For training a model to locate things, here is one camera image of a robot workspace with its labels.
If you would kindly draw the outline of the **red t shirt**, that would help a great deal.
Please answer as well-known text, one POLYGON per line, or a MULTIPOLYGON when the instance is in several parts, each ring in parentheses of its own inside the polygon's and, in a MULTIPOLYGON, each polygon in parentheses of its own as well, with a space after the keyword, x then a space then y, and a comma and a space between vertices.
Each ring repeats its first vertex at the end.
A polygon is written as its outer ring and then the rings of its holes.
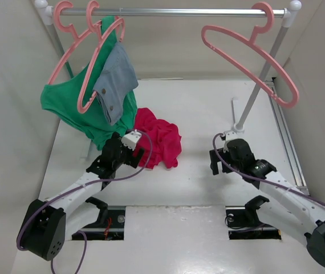
POLYGON ((137 110, 135 129, 146 133, 137 147, 144 150, 139 166, 153 169, 163 163, 167 169, 178 166, 178 156, 182 152, 181 135, 178 127, 166 120, 158 119, 148 108, 137 110))

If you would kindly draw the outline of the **pink plastic hanger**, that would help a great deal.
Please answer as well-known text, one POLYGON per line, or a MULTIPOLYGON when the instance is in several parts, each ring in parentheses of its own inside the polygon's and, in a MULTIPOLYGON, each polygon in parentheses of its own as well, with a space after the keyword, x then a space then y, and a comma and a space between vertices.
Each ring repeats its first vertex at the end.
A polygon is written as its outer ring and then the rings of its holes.
POLYGON ((280 39, 285 35, 294 14, 301 8, 300 3, 294 4, 294 11, 285 11, 282 21, 281 31, 278 32, 276 41, 271 52, 268 53, 257 44, 260 35, 268 33, 274 24, 275 12, 266 2, 257 2, 251 9, 260 10, 266 18, 263 25, 255 25, 249 37, 239 34, 223 26, 205 25, 201 29, 203 44, 217 56, 215 57, 214 67, 209 70, 213 76, 227 77, 235 72, 241 72, 245 77, 251 79, 258 85, 260 90, 273 99, 278 105, 284 108, 294 107, 299 100, 299 91, 293 80, 289 77, 284 68, 275 60, 275 51, 282 43, 280 39), (283 100, 276 96, 274 92, 265 84, 265 75, 259 72, 259 66, 265 69, 273 69, 287 84, 291 92, 290 100, 283 100))

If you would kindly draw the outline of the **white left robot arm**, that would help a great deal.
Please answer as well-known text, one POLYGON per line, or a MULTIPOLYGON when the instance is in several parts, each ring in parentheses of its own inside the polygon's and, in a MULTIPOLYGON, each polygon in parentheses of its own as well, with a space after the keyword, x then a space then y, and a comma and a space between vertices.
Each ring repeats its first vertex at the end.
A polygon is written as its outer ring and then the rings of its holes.
POLYGON ((16 239, 17 248, 51 261, 80 229, 91 223, 103 225, 107 205, 94 196, 118 180, 116 171, 122 165, 137 168, 144 155, 144 149, 137 145, 145 136, 138 130, 123 136, 113 133, 75 183, 47 200, 31 202, 16 239))

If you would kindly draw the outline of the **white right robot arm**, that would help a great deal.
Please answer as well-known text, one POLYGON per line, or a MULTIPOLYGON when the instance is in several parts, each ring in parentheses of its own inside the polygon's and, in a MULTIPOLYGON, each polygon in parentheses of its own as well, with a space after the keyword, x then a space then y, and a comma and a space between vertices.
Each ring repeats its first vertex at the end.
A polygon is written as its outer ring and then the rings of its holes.
POLYGON ((248 142, 233 132, 218 133, 217 138, 224 146, 210 151, 213 175, 221 164, 224 173, 235 172, 261 191, 245 204, 245 221, 254 227, 267 224, 291 236, 325 268, 325 202, 290 184, 267 160, 256 159, 248 142))

